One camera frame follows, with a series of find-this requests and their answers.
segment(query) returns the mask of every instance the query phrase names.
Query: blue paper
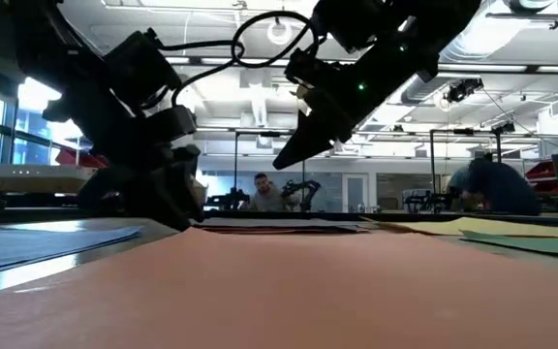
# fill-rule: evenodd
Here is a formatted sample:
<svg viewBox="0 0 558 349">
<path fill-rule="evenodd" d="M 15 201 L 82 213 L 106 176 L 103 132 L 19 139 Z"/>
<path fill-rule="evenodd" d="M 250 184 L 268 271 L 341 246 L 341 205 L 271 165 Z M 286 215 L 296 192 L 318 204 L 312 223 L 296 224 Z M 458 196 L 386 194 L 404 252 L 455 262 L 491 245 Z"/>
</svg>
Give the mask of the blue paper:
<svg viewBox="0 0 558 349">
<path fill-rule="evenodd" d="M 53 232 L 0 229 L 0 269 L 77 253 L 133 238 L 141 227 L 110 231 Z"/>
</svg>

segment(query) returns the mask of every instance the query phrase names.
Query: blue shirt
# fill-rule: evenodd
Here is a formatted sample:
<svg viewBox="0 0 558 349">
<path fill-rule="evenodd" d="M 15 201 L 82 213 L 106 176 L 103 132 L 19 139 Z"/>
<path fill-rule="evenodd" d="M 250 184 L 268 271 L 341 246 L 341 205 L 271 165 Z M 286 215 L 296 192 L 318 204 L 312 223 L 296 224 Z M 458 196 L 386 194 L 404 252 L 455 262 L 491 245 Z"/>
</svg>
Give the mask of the blue shirt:
<svg viewBox="0 0 558 349">
<path fill-rule="evenodd" d="M 449 188 L 457 188 L 461 190 L 466 190 L 469 182 L 469 167 L 465 166 L 458 171 L 456 171 L 449 180 L 447 185 Z"/>
<path fill-rule="evenodd" d="M 482 193 L 490 210 L 521 215 L 539 215 L 540 202 L 535 191 L 520 174 L 506 164 L 485 160 L 469 167 L 469 193 Z"/>
</svg>

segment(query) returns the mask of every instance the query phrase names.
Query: yellow paper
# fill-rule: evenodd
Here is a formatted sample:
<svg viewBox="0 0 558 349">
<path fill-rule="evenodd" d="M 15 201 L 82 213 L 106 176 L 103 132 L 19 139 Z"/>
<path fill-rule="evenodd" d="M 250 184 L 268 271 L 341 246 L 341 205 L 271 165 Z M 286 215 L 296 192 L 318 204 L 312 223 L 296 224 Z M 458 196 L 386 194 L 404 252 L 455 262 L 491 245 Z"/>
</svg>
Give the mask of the yellow paper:
<svg viewBox="0 0 558 349">
<path fill-rule="evenodd" d="M 382 228 L 399 228 L 413 232 L 442 236 L 462 236 L 461 231 L 480 232 L 508 237 L 558 238 L 558 228 L 463 217 L 450 222 L 387 223 Z"/>
</svg>

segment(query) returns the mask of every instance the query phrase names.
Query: small robotic arm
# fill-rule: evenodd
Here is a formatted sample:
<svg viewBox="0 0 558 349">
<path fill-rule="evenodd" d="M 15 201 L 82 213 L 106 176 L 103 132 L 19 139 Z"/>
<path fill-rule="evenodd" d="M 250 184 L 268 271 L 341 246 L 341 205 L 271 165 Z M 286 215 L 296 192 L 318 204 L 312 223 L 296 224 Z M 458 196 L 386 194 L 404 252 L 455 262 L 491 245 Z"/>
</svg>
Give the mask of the small robotic arm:
<svg viewBox="0 0 558 349">
<path fill-rule="evenodd" d="M 300 202 L 300 211 L 309 212 L 311 210 L 311 201 L 314 199 L 314 196 L 320 188 L 320 183 L 315 180 L 306 180 L 301 183 L 295 183 L 292 180 L 289 180 L 286 185 L 283 186 L 281 196 L 283 198 L 288 198 L 299 190 L 307 189 L 307 195 L 304 195 L 302 201 Z"/>
</svg>

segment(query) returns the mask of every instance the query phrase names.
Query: door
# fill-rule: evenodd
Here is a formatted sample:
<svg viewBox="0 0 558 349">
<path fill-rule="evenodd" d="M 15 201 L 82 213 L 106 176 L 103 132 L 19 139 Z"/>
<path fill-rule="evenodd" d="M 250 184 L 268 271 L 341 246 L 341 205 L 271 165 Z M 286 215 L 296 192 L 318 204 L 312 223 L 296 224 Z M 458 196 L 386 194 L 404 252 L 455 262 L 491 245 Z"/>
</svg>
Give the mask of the door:
<svg viewBox="0 0 558 349">
<path fill-rule="evenodd" d="M 369 203 L 367 197 L 367 174 L 344 174 L 342 204 L 344 212 L 365 212 Z"/>
</svg>

